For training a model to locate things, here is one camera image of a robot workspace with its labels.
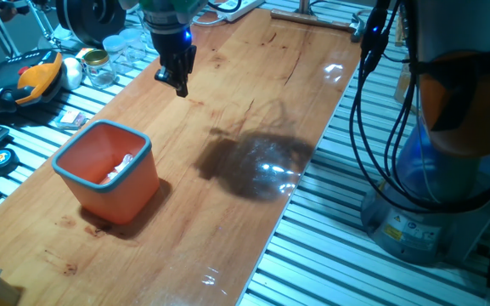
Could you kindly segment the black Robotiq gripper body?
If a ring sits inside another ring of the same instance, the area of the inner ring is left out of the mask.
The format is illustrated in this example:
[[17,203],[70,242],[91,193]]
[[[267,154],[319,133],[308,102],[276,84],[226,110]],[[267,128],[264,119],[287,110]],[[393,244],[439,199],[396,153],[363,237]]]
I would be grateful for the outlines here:
[[169,71],[192,71],[197,47],[192,43],[190,29],[179,29],[172,34],[151,33],[152,42],[161,57],[161,64]]

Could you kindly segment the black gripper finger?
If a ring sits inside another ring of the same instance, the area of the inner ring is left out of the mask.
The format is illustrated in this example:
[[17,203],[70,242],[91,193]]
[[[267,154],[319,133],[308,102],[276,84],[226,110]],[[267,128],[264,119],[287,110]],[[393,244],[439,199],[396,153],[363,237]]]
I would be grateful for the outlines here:
[[177,81],[172,77],[171,72],[166,67],[161,67],[155,73],[155,80],[158,82],[163,82],[166,85],[176,85]]
[[179,63],[175,70],[175,77],[177,78],[176,93],[179,97],[186,97],[189,94],[188,90],[188,78],[189,68],[186,64]]

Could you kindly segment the person's bare hand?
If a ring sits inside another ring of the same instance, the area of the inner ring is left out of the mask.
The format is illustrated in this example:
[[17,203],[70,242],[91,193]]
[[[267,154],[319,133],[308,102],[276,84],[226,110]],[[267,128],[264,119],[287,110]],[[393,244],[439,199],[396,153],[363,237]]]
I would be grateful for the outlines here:
[[0,2],[0,19],[2,22],[8,22],[18,14],[17,9]]

